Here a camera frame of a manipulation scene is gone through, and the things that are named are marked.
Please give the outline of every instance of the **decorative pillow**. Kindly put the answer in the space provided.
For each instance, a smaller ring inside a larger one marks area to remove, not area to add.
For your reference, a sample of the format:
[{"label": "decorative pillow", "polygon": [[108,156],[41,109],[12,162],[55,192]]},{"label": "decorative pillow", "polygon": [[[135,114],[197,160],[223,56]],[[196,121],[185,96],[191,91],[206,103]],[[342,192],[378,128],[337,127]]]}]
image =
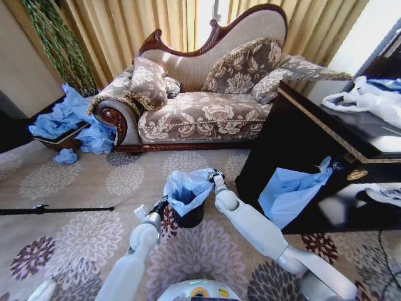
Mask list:
[{"label": "decorative pillow", "polygon": [[266,105],[277,97],[277,89],[280,80],[289,80],[293,75],[294,73],[292,71],[286,69],[274,69],[264,78],[262,78],[261,81],[255,85],[255,87],[253,87],[253,97],[256,98],[260,104]]},{"label": "decorative pillow", "polygon": [[117,75],[117,77],[106,88],[104,88],[98,95],[93,97],[86,113],[90,116],[95,107],[104,100],[116,100],[129,105],[139,116],[140,111],[137,106],[125,96],[125,92],[131,85],[132,72],[133,66],[129,66],[119,75]]},{"label": "decorative pillow", "polygon": [[182,85],[178,80],[172,77],[165,77],[164,83],[167,91],[167,98],[175,98],[178,93],[180,93]]},{"label": "decorative pillow", "polygon": [[353,77],[345,72],[337,72],[310,61],[302,56],[286,55],[277,65],[277,68],[283,68],[297,73],[297,80],[352,80]]},{"label": "decorative pillow", "polygon": [[133,61],[131,86],[127,96],[136,100],[146,110],[159,110],[167,103],[162,67],[146,58],[136,57]]},{"label": "decorative pillow", "polygon": [[243,44],[214,64],[202,91],[245,94],[276,67],[281,43],[265,37]]}]

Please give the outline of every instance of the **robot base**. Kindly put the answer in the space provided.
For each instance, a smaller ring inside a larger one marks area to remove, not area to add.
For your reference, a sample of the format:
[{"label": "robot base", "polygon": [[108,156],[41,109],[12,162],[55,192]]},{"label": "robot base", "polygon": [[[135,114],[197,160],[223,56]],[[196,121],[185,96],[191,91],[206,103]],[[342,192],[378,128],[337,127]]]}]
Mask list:
[{"label": "robot base", "polygon": [[190,301],[194,297],[207,297],[200,300],[240,300],[237,294],[226,284],[201,279],[175,283],[157,301]]}]

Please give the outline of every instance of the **patterned carpet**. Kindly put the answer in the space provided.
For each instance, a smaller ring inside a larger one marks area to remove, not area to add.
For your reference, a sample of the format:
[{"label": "patterned carpet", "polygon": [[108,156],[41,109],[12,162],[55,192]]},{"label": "patterned carpet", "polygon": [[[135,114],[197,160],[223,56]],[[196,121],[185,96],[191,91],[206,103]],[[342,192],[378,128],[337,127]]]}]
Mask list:
[{"label": "patterned carpet", "polygon": [[[70,166],[52,162],[54,152],[32,142],[0,155],[2,208],[35,204],[57,207],[115,206],[114,212],[2,216],[0,301],[26,300],[53,277],[52,300],[93,300],[115,261],[128,247],[138,220],[132,211],[162,196],[175,169],[215,167],[231,189],[247,150],[154,152],[142,156],[79,154]],[[359,300],[401,300],[385,264],[377,232],[290,235],[298,248],[315,252],[350,278]],[[401,281],[401,232],[386,231],[383,247]],[[297,278],[261,256],[214,208],[213,194],[202,223],[178,228],[166,209],[159,247],[146,262],[137,300],[155,300],[170,284],[209,278],[228,284],[244,300],[304,300]]]}]

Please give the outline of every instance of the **wicker basket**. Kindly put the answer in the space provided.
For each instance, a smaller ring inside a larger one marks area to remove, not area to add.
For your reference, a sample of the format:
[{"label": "wicker basket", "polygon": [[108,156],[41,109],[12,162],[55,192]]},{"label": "wicker basket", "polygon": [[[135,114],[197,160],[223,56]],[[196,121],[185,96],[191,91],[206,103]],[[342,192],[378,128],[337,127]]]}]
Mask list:
[{"label": "wicker basket", "polygon": [[82,121],[78,124],[77,129],[69,130],[56,139],[46,139],[42,137],[33,136],[36,140],[42,142],[49,149],[59,152],[61,149],[73,149],[77,151],[81,147],[81,141],[75,139],[82,129],[88,127],[89,124]]}]

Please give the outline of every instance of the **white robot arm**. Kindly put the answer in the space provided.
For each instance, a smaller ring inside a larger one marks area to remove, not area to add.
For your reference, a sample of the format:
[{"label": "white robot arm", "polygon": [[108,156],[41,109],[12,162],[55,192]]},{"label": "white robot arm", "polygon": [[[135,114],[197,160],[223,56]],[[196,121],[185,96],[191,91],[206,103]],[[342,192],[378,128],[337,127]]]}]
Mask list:
[{"label": "white robot arm", "polygon": [[[227,188],[220,172],[211,174],[209,179],[216,185],[216,208],[228,217],[238,232],[258,252],[272,258],[285,270],[294,274],[303,273],[300,286],[308,300],[355,299],[357,288],[349,279],[314,253],[289,245],[279,228],[252,206],[244,204]],[[145,270],[145,258],[159,240],[160,222],[166,205],[165,201],[158,203],[146,220],[133,230],[130,250],[116,262],[96,301],[135,300],[135,293]]]},{"label": "white robot arm", "polygon": [[220,172],[212,178],[216,185],[216,208],[260,254],[272,258],[290,273],[304,273],[300,286],[308,300],[355,299],[357,287],[347,277],[314,253],[289,245],[279,228],[227,188]]}]

